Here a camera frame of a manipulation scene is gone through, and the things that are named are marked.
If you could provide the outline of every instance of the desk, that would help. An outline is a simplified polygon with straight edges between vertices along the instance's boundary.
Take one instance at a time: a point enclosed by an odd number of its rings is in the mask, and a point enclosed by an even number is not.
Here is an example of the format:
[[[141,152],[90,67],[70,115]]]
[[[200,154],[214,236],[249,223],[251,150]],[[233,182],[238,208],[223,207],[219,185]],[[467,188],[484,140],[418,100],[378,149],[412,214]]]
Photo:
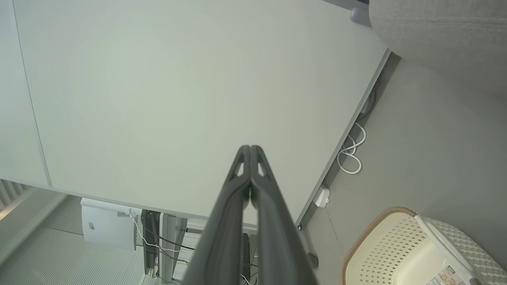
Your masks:
[[[386,55],[318,0],[14,8],[46,188],[183,218],[210,214],[236,151],[256,144],[297,221]]]

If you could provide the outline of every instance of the white device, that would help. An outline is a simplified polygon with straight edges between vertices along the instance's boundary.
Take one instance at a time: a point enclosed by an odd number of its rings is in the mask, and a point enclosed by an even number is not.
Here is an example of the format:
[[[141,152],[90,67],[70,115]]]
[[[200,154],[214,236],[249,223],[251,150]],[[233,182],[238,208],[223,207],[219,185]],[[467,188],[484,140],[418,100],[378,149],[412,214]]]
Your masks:
[[[317,194],[313,197],[313,202],[317,207],[325,208],[329,203],[329,189],[324,185],[320,185]]]
[[[85,241],[101,243],[134,251],[136,228],[133,216],[141,209],[87,198],[81,199],[81,220]]]

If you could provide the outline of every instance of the gray fabric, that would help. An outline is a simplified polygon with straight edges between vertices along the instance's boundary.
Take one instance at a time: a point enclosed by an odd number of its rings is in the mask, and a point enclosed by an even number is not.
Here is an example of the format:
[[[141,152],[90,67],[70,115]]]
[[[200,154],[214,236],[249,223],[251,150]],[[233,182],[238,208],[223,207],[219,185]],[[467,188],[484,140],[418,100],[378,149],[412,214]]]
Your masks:
[[[375,0],[373,30],[394,53],[492,94],[507,87],[507,2]]]

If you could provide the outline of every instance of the label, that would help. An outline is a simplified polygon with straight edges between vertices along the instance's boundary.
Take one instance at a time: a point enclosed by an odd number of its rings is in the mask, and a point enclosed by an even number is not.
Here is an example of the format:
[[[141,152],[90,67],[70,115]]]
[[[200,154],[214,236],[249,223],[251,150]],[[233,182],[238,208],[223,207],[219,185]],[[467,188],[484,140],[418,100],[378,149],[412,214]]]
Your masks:
[[[440,270],[426,285],[466,285],[463,278],[449,265]]]

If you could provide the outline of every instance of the gray floor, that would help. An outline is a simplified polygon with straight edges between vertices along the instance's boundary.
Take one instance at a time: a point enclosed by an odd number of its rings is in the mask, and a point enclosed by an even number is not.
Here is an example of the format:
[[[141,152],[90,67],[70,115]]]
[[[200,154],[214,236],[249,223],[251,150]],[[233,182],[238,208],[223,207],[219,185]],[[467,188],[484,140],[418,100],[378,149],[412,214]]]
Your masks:
[[[471,92],[405,60],[391,60],[386,74],[361,122],[362,171],[350,175],[333,165],[324,181],[329,204],[309,211],[319,283],[341,283],[345,255],[391,206],[460,228],[507,268],[507,99]]]
[[[142,251],[86,242],[80,201],[68,196],[41,223],[0,268],[0,284],[139,284]],[[156,281],[146,277],[142,284]]]

